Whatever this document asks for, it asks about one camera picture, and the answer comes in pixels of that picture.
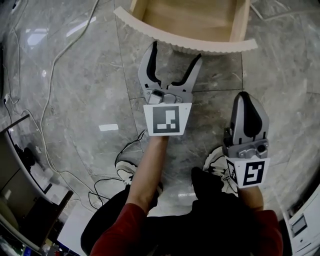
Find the person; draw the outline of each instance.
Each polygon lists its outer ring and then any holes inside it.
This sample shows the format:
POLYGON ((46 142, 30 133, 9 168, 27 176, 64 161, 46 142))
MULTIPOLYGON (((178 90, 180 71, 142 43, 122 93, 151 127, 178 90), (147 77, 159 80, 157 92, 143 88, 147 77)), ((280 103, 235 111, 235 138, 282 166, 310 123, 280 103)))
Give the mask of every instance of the person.
POLYGON ((168 140, 150 137, 138 167, 116 164, 126 187, 93 215, 81 236, 83 251, 91 256, 281 256, 275 212, 264 210, 257 186, 235 189, 222 147, 213 150, 202 169, 191 170, 197 200, 190 213, 147 217, 162 191, 168 140))

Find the white drawer edge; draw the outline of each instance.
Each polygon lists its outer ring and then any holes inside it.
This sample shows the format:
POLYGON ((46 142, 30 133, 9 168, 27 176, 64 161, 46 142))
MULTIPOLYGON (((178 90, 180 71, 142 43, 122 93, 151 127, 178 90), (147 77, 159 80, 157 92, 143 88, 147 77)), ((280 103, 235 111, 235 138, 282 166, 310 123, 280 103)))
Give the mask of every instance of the white drawer edge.
POLYGON ((173 46, 210 53, 237 53, 258 48, 255 39, 249 39, 241 42, 210 42, 165 32, 133 17, 122 7, 115 9, 114 14, 128 26, 143 33, 144 35, 173 46))

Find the white sneaker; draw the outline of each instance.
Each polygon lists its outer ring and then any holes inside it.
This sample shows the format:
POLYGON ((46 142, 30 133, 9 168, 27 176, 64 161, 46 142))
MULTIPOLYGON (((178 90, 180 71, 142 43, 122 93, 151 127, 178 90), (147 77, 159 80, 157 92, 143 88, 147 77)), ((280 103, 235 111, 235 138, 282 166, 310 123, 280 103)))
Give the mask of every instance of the white sneaker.
POLYGON ((206 158, 203 171, 219 176, 223 182, 222 192, 238 196, 236 183, 230 178, 226 157, 222 146, 214 149, 206 158))
POLYGON ((125 185, 131 185, 137 166, 127 161, 119 161, 115 165, 116 173, 125 185))

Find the red sleeve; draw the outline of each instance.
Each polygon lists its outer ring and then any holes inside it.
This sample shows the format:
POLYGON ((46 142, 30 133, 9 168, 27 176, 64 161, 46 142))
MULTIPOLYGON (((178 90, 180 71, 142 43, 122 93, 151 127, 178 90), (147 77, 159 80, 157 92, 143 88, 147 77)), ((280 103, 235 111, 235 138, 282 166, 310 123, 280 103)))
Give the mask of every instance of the red sleeve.
POLYGON ((282 256, 284 245, 276 213, 273 210, 256 211, 254 217, 258 237, 253 255, 282 256))
POLYGON ((138 243, 145 212, 133 203, 122 208, 116 222, 95 242, 90 256, 126 256, 138 243))

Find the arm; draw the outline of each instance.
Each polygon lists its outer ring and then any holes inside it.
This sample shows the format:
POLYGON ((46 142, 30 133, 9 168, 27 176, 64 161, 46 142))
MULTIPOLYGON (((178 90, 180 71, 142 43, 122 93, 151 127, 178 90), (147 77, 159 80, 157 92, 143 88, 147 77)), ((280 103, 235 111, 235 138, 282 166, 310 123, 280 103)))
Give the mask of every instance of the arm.
POLYGON ((256 228, 253 255, 281 256, 283 241, 278 219, 273 210, 264 210, 264 199, 259 187, 239 189, 238 195, 243 203, 253 211, 256 228))
POLYGON ((264 198, 258 186, 239 189, 238 195, 243 203, 254 212, 264 210, 264 198))
POLYGON ((148 213, 165 162, 168 136, 153 136, 133 177, 126 204, 135 204, 148 213))
POLYGON ((129 195, 116 222, 104 232, 91 256, 131 255, 138 244, 141 227, 160 182, 168 137, 151 137, 133 177, 129 195))

